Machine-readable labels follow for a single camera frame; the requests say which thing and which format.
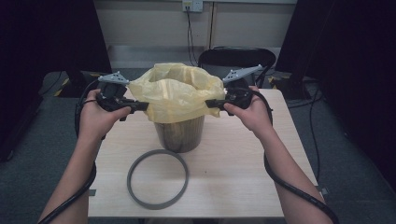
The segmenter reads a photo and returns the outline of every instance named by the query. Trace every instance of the finger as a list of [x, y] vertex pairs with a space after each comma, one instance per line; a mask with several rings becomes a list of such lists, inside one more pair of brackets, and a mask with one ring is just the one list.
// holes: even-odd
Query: finger
[[236, 105], [229, 104], [229, 103], [224, 104], [224, 109], [226, 109], [228, 112], [230, 112], [232, 114], [235, 114], [238, 118], [239, 118], [239, 115], [242, 113], [241, 108], [239, 108]]
[[127, 117], [129, 115], [129, 113], [131, 113], [131, 107], [125, 106], [125, 107], [115, 110], [111, 113], [114, 114], [115, 120], [122, 119], [122, 118]]
[[253, 98], [253, 99], [251, 99], [251, 102], [250, 102], [250, 104], [252, 105], [254, 102], [256, 102], [256, 101], [259, 101], [259, 102], [261, 102], [262, 101], [262, 99], [260, 99], [259, 97], [255, 97], [255, 98]]
[[99, 89], [88, 92], [87, 100], [96, 99], [96, 95], [99, 94], [99, 92], [100, 92]]

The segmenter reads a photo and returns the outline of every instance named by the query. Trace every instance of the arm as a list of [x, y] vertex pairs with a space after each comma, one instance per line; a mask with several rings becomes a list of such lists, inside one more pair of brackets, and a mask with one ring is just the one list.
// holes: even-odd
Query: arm
[[[278, 137], [268, 118], [265, 104], [254, 96], [248, 109], [226, 104], [224, 108], [235, 114], [256, 135], [265, 149], [269, 165], [276, 175], [294, 187], [305, 191], [324, 203], [315, 186], [301, 170]], [[288, 223], [332, 223], [311, 203], [306, 202], [276, 183], [276, 191]]]
[[[90, 91], [87, 101], [94, 100], [98, 93], [99, 90]], [[124, 107], [109, 113], [96, 102], [89, 102], [84, 105], [81, 111], [76, 148], [39, 220], [83, 186], [90, 175], [102, 136], [110, 131], [118, 119], [128, 116], [130, 111], [130, 107]], [[57, 216], [52, 223], [88, 223], [88, 192], [85, 192]]]

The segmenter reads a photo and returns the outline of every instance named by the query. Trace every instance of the black curtain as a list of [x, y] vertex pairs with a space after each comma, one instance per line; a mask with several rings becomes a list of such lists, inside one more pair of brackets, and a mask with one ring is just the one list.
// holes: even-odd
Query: black curtain
[[[396, 189], [396, 2], [322, 3], [330, 10], [325, 21], [323, 15], [312, 13], [319, 2], [298, 1], [290, 23], [294, 32], [287, 33], [278, 66], [306, 67], [304, 75], [319, 79], [351, 140]], [[320, 31], [312, 50], [302, 47], [309, 43], [298, 42], [303, 41], [299, 28], [305, 32], [306, 21], [321, 21], [314, 26]], [[310, 60], [300, 62], [298, 55], [305, 51], [309, 55], [303, 57]]]
[[0, 49], [0, 158], [48, 72], [111, 73], [92, 0], [2, 1]]

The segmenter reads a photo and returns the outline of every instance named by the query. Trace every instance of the plastic bag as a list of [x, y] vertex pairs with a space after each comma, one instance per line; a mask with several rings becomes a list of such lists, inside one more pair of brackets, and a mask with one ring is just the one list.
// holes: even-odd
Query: plastic bag
[[219, 117], [218, 108], [208, 108], [205, 100], [225, 98], [223, 83], [204, 69], [183, 63], [157, 63], [142, 77], [131, 81], [136, 100], [148, 102], [148, 119], [174, 123], [203, 115]]

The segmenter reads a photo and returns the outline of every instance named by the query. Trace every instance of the wrist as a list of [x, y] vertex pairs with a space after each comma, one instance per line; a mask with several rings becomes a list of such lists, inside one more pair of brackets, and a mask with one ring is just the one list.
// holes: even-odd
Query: wrist
[[80, 135], [76, 143], [76, 150], [96, 151], [100, 141], [100, 138], [84, 137], [84, 135]]
[[254, 132], [254, 135], [262, 142], [263, 145], [267, 145], [274, 139], [278, 139], [275, 129], [270, 127], [264, 127]]
[[80, 131], [78, 134], [78, 141], [82, 142], [100, 142], [102, 139], [102, 135], [99, 136], [100, 134], [96, 132], [90, 132], [90, 131]]

